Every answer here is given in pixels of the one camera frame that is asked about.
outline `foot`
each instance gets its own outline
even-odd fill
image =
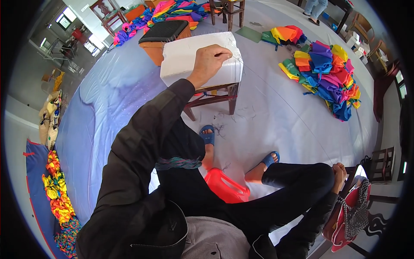
[[[273,161],[276,163],[278,161],[277,156],[275,153],[272,153]],[[261,162],[255,168],[251,169],[245,176],[244,180],[248,183],[255,183],[261,184],[262,177],[265,171],[267,170],[267,166],[265,163]]]
[[[202,131],[202,134],[208,134],[208,133],[213,133],[213,131],[211,129]],[[204,169],[208,171],[213,168],[214,146],[213,144],[206,144],[204,146],[205,146],[206,154],[204,156],[203,161],[201,161],[201,163]]]

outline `green bag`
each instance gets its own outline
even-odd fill
[[[295,65],[295,59],[285,59],[282,64],[286,67],[286,69],[295,76],[299,77],[299,84],[303,84],[306,82],[306,78],[302,76],[301,72]]]
[[[275,45],[278,45],[277,44],[277,41],[273,37],[273,34],[272,34],[271,31],[264,31],[264,32],[262,32],[262,41],[267,41],[267,42],[273,43]]]

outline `red plastic stool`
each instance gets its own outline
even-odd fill
[[[233,181],[218,168],[212,168],[204,177],[210,189],[226,203],[249,201],[250,189]]]

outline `legs in jeans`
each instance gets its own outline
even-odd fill
[[[307,15],[310,15],[311,19],[316,21],[319,15],[323,12],[323,10],[326,9],[327,6],[328,6],[328,0],[308,0],[305,5],[304,13],[306,13]]]
[[[282,189],[253,201],[228,204],[234,224],[246,235],[267,233],[300,216],[330,192],[334,174],[329,165],[322,163],[274,163],[263,173],[261,181]]]

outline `checkered cloth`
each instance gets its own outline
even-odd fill
[[[364,179],[358,190],[358,201],[356,205],[351,208],[345,199],[338,197],[338,203],[342,204],[345,213],[345,238],[352,240],[361,230],[368,225],[368,179]]]

